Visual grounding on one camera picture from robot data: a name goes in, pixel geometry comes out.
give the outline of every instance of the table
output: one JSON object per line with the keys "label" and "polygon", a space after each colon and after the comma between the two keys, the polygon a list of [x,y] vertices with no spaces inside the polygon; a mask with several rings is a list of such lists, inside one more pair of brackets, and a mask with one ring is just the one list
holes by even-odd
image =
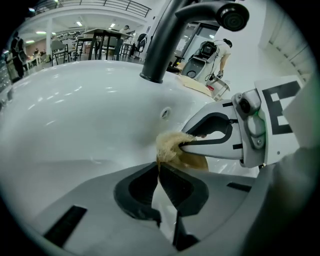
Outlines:
{"label": "table", "polygon": [[129,38],[133,38],[134,37],[134,36],[129,35],[129,34],[120,33],[118,31],[114,31],[114,30],[110,30],[110,29],[100,29],[100,28],[91,29],[91,30],[88,30],[88,31],[86,31],[86,32],[84,32],[82,34],[88,34],[88,35],[92,35],[93,34],[88,60],[91,60],[92,51],[93,51],[93,48],[94,48],[94,44],[97,41],[97,39],[96,39],[97,36],[98,37],[102,37],[101,43],[100,43],[100,47],[99,47],[98,60],[101,60],[102,45],[103,45],[103,42],[105,40],[105,37],[108,37],[108,42],[107,42],[107,46],[106,46],[106,59],[108,59],[110,37],[117,38],[116,52],[115,52],[117,61],[119,60],[119,52],[120,52],[120,48],[121,48],[121,40],[120,40],[121,36],[126,36],[126,37],[129,37]]}
{"label": "table", "polygon": [[34,60],[36,60],[36,65],[39,66],[39,62],[40,62],[40,55],[38,55],[37,57],[33,58],[33,59],[29,59],[26,61],[26,67],[29,70],[29,63],[32,63]]}
{"label": "table", "polygon": [[[79,42],[92,42],[92,38],[79,38],[76,42],[76,47],[75,47],[75,57],[74,61],[77,60],[77,52],[78,52],[78,45]],[[84,44],[82,43],[81,49],[80,49],[80,54],[79,54],[79,59],[81,60],[81,54],[82,54],[82,48],[84,47]]]}
{"label": "table", "polygon": [[124,47],[122,48],[120,55],[124,54],[125,56],[128,56],[129,47],[130,47],[130,52],[131,52],[132,46],[134,44],[133,43],[124,42],[122,45]]}

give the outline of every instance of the machine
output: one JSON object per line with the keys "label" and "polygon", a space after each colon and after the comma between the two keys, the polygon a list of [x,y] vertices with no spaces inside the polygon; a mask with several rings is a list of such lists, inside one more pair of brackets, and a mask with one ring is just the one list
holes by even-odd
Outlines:
{"label": "machine", "polygon": [[207,65],[215,63],[215,59],[219,54],[219,48],[214,42],[203,42],[200,48],[190,57],[185,64],[181,74],[198,80]]}

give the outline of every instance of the white wall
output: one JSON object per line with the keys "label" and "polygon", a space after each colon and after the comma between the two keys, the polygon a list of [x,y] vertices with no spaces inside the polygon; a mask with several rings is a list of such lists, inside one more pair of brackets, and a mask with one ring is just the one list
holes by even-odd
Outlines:
{"label": "white wall", "polygon": [[152,27],[154,24],[156,24],[155,26],[157,26],[159,23],[159,19],[161,18],[170,1],[171,0],[136,0],[135,2],[151,9],[146,16],[147,24],[145,24],[139,32],[145,33],[149,26]]}
{"label": "white wall", "polygon": [[291,18],[271,0],[266,3],[266,18],[259,46],[266,50],[273,48],[280,56],[281,65],[297,75],[303,85],[317,67],[304,36]]}
{"label": "white wall", "polygon": [[266,49],[259,47],[265,24],[267,2],[265,0],[245,0],[241,4],[250,13],[246,27],[238,32],[231,32],[220,27],[214,38],[215,40],[226,38],[233,44],[231,56],[224,68],[223,80],[230,81],[231,89],[225,94],[225,99],[231,98],[236,93],[254,89],[254,81],[292,75],[295,72],[279,59],[279,54],[272,47]]}

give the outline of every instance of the black faucet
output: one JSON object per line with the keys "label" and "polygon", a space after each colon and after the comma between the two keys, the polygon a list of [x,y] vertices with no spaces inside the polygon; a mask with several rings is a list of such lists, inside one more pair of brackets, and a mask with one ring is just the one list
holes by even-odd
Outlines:
{"label": "black faucet", "polygon": [[249,12],[243,5],[229,1],[171,0],[153,37],[140,76],[161,84],[187,24],[204,20],[216,20],[227,30],[239,31],[247,25]]}

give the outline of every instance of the white ceiling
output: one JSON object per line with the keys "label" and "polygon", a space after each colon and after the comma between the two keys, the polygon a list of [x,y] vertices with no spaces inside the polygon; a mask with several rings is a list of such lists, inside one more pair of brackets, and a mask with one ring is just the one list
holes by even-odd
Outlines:
{"label": "white ceiling", "polygon": [[[82,23],[82,29],[85,27],[88,28],[100,28],[100,29],[108,29],[112,23],[115,23],[113,29],[120,30],[125,25],[130,26],[130,31],[138,29],[142,26],[139,23],[136,23],[131,20],[127,20],[124,18],[119,18],[110,15],[101,15],[101,14],[75,14],[75,15],[67,15],[61,16],[58,18],[54,18],[52,20],[52,32],[59,33],[65,31],[77,31],[81,27],[77,25],[76,22]],[[39,41],[45,38],[45,35],[36,34],[36,31],[46,31],[47,23],[39,22],[33,23],[30,26],[23,27],[22,30],[19,31],[19,35],[23,38],[23,40],[34,40]]]}

